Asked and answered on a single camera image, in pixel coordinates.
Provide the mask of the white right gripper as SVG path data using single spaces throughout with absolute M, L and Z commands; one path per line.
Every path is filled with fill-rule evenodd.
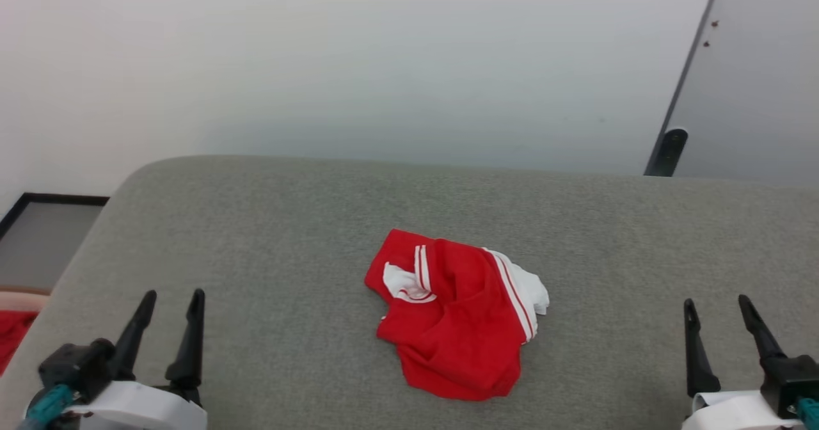
M 766 322 L 747 295 L 739 295 L 739 307 L 746 330 L 754 337 L 763 368 L 788 359 Z M 688 429 L 804 429 L 794 413 L 776 415 L 760 391 L 720 392 L 720 380 L 713 373 L 700 337 L 700 320 L 693 299 L 684 302 L 685 383 L 692 400 L 692 412 L 681 425 Z

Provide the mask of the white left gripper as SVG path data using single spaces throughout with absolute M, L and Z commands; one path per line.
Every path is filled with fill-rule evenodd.
M 141 337 L 150 325 L 156 291 L 147 291 L 110 360 L 112 381 L 89 404 L 75 404 L 63 415 L 79 418 L 80 429 L 207 429 L 198 387 L 202 384 L 205 291 L 196 288 L 186 311 L 187 326 L 175 361 L 166 369 L 169 392 L 135 380 Z

